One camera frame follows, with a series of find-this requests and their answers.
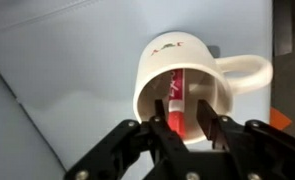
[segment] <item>printed design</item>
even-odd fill
[[[159,51],[163,50],[163,49],[166,49],[166,48],[170,48],[170,47],[176,47],[176,46],[182,46],[184,42],[177,42],[176,44],[173,44],[173,43],[168,43],[168,44],[165,44],[161,49],[154,49],[153,52],[152,52],[152,56],[156,53],[158,53]]]

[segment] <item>screw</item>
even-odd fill
[[[259,124],[257,122],[252,122],[251,125],[254,127],[259,127]]]
[[[159,122],[160,121],[160,118],[159,117],[155,117],[155,121],[156,122]]]
[[[262,180],[258,174],[250,173],[248,174],[248,180]]]
[[[227,121],[228,121],[228,118],[227,118],[227,117],[225,117],[225,116],[224,116],[224,117],[222,117],[221,119],[222,119],[224,122],[227,122]]]
[[[135,123],[132,121],[128,123],[128,126],[130,126],[130,127],[133,127],[134,125],[135,125]]]
[[[189,172],[186,175],[187,180],[200,180],[199,175],[195,172]]]
[[[79,171],[76,174],[76,180],[86,180],[89,176],[88,171],[84,170],[84,171]]]

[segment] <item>mug handle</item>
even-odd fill
[[[242,94],[259,89],[270,83],[273,76],[271,63],[260,56],[242,55],[216,59],[223,73],[251,73],[245,77],[226,78],[233,94]]]

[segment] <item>white mug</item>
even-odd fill
[[[259,89],[272,79],[271,63],[260,56],[242,55],[214,59],[197,37],[171,32],[158,36],[144,49],[137,72],[133,108],[138,121],[155,115],[154,101],[162,99],[168,107],[170,71],[185,69],[185,130],[183,141],[205,139],[196,119],[197,101],[205,99],[216,113],[229,115],[233,95]],[[225,72],[250,73],[226,78]]]

